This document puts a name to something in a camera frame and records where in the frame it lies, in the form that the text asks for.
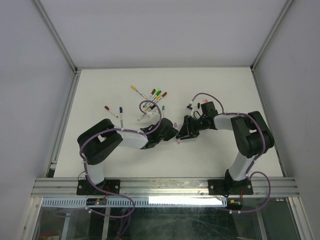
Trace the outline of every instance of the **blue marker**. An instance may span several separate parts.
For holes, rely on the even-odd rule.
[[[124,121],[122,119],[122,107],[120,107],[120,124],[121,124],[121,128],[124,128]]]

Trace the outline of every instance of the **white wall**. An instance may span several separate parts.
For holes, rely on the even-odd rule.
[[[31,0],[0,1],[0,239],[15,240],[71,70]]]
[[[320,238],[320,1],[297,0],[256,69],[279,154]]]
[[[248,67],[285,0],[41,0],[78,67]]]

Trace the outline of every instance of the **black mounting bracket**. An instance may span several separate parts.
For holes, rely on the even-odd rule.
[[[253,195],[251,181],[245,180],[241,185],[233,186],[232,188],[226,187],[225,179],[210,179],[208,180],[209,195],[222,195],[229,197],[229,195],[240,195],[241,190],[243,195]]]
[[[103,182],[97,185],[98,188],[106,190],[108,192],[119,194],[120,192],[120,180],[118,179],[105,179]],[[94,195],[101,196],[104,195],[103,192],[95,189],[86,179],[79,180],[78,186],[76,188],[76,194],[78,196]]]

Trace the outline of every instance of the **yellow marker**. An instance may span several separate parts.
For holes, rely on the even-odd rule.
[[[148,97],[146,95],[144,95],[143,93],[139,92],[139,90],[135,86],[131,85],[130,87],[133,90],[135,90],[138,94],[140,94],[144,99],[148,100]]]

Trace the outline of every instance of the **connector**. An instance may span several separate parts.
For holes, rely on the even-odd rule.
[[[190,101],[190,102],[189,102],[189,105],[186,106],[186,108],[187,108],[187,109],[190,109],[190,110],[194,109],[194,108],[192,107],[192,104],[193,104],[193,103],[194,103],[193,101]]]

